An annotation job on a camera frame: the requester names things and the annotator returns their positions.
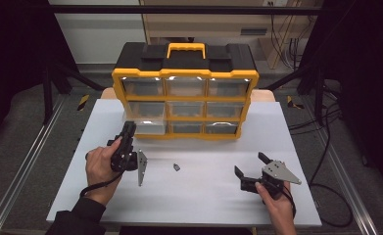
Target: yellow handle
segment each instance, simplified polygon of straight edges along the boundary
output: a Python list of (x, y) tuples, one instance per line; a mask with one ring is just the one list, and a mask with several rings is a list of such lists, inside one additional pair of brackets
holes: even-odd
[(171, 51), (202, 51), (203, 59), (206, 59), (206, 45), (204, 43), (170, 43), (167, 58)]

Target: white table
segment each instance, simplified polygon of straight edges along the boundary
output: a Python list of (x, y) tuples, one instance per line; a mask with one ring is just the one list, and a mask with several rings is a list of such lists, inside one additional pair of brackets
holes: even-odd
[[(123, 107), (119, 100), (96, 101), (72, 162), (47, 216), (71, 210), (86, 186), (85, 154), (106, 145), (121, 131)], [(270, 224), (259, 195), (240, 190), (237, 165), (248, 177), (260, 177), (258, 152), (286, 163), (302, 181), (291, 184), (297, 206), (297, 227), (320, 226), (285, 118), (277, 102), (253, 102), (238, 140), (197, 139), (133, 141), (149, 162), (142, 187), (137, 171), (126, 172), (109, 202), (102, 222), (136, 226), (232, 226)], [(175, 171), (173, 164), (180, 166)]]

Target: power outlet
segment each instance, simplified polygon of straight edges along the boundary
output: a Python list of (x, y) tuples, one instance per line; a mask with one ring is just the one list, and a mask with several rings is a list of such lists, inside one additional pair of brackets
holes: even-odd
[(264, 0), (264, 7), (286, 7), (288, 0)]

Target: transparent drawer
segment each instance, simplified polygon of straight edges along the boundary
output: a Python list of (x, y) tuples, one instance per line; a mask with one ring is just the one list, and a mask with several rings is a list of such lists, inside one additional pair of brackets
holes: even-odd
[(238, 122), (217, 121), (206, 122), (207, 134), (235, 134), (238, 127)]
[(120, 79), (126, 95), (162, 96), (163, 82), (158, 77), (123, 77)]
[(167, 95), (205, 96), (206, 80), (199, 76), (171, 76), (166, 78)]
[(211, 78), (209, 80), (209, 96), (245, 97), (251, 79)]
[(165, 102), (130, 101), (129, 118), (164, 118)]
[(243, 102), (207, 102), (208, 118), (239, 118), (244, 107)]
[(168, 113), (171, 117), (202, 117), (204, 102), (167, 101)]
[(200, 121), (170, 121), (172, 133), (198, 134), (202, 132), (203, 123)]
[(136, 123), (135, 134), (166, 134), (167, 122), (157, 118), (128, 118), (126, 113), (123, 114), (123, 122), (132, 120)]

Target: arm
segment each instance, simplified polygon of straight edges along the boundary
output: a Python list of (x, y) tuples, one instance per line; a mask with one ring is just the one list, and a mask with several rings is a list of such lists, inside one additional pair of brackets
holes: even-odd
[[(120, 144), (116, 140), (112, 146), (98, 147), (87, 155), (87, 184), (93, 185), (109, 181), (117, 174), (111, 169), (111, 157)], [(88, 192), (80, 198), (72, 211), (58, 211), (54, 223), (46, 235), (96, 235), (105, 234), (106, 229), (99, 225), (106, 204), (112, 199), (120, 178), (107, 187)]]
[[(284, 185), (290, 191), (289, 182), (284, 182)], [(275, 233), (277, 235), (296, 234), (290, 201), (283, 195), (277, 200), (273, 200), (259, 182), (256, 183), (256, 189), (267, 207)]]

